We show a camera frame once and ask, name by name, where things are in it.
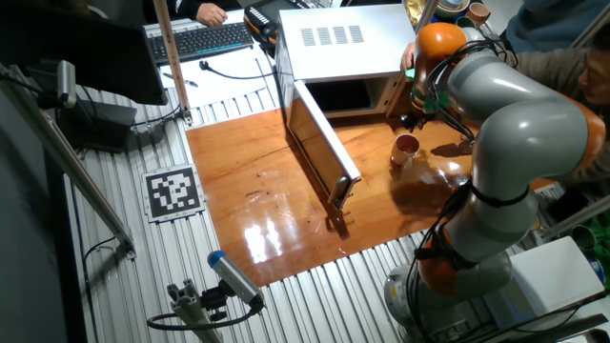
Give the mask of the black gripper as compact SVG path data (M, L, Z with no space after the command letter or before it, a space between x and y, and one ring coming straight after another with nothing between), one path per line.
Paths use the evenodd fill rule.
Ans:
M422 130L424 126L433 119L431 113L414 109L399 117L399 121L405 130Z

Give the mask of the bare human hand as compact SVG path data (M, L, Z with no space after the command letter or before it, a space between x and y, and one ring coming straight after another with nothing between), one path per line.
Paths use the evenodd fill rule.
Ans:
M401 67L402 71L407 71L414 67L414 64L415 64L414 54L415 54L415 43L411 42L407 45L405 51L403 52L403 54L401 56L400 67Z

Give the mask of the hand with dark sleeve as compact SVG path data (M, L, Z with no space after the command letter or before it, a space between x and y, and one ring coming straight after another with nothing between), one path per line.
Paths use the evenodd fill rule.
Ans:
M201 3L195 16L197 22L208 27L222 25L226 19L226 12L214 3Z

